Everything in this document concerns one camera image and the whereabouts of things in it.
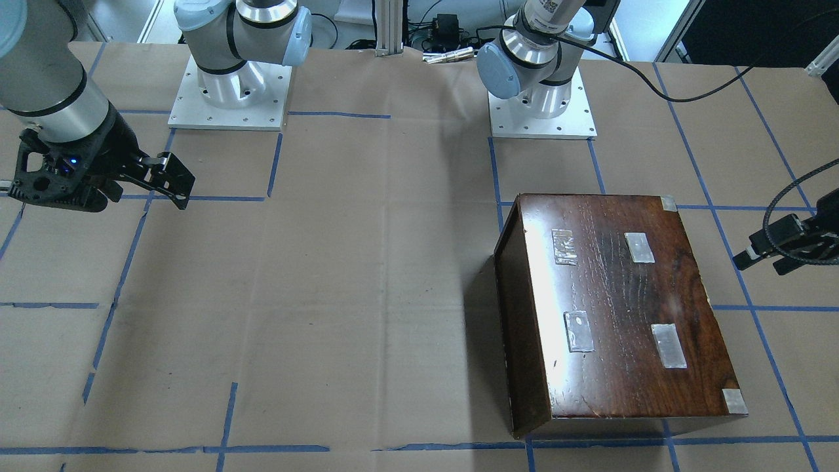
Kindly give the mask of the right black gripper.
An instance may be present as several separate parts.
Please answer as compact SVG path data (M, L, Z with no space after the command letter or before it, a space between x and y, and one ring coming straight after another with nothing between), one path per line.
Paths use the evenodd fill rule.
M122 180L150 185L185 210L195 184L194 174L174 153L150 157L139 149L134 131L114 105L92 134L78 140L49 142L32 128L19 138L8 195L30 205L101 212L122 197Z

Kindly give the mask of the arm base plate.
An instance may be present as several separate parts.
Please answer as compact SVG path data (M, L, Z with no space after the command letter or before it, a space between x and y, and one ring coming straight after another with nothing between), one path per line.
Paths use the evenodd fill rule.
M597 135L579 69L569 83L538 83L515 98L488 95L492 137L588 140Z
M180 129L281 131L294 67L247 62L210 74L189 58L168 125Z

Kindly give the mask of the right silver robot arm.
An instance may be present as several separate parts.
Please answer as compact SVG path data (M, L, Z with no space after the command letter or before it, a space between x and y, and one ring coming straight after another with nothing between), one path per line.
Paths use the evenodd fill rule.
M101 212L122 182L186 208L194 174L171 152L151 157L69 50L78 1L2 2L2 105L24 124L9 197ZM177 1L174 17L213 106L239 108L265 90L257 63L300 66L311 11L296 1Z

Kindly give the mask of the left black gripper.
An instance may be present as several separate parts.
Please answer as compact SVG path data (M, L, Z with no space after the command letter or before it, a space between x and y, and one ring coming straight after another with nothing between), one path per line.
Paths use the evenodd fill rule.
M816 203L816 215L803 223L797 215L786 215L766 228L753 233L751 245L732 258L740 271L754 266L758 261L780 255L780 250L793 254L794 257L780 255L774 261L773 268L777 275L789 273L817 262L837 263L838 251L838 191L834 190L821 197ZM810 246L805 247L807 229L810 233Z

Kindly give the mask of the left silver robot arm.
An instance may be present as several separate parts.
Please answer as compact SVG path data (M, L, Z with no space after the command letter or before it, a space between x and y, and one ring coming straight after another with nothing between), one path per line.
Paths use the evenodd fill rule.
M585 51L593 52L600 30L581 1L527 1L505 24L498 38L477 54L480 80L498 100L510 102L526 128L553 125L570 113L574 75ZM803 266L837 264L837 191L820 198L815 214L801 219L788 214L778 220L772 212L794 188L837 165L836 159L793 180L770 201L761 228L749 246L734 255L740 271L762 260L774 259L779 275Z

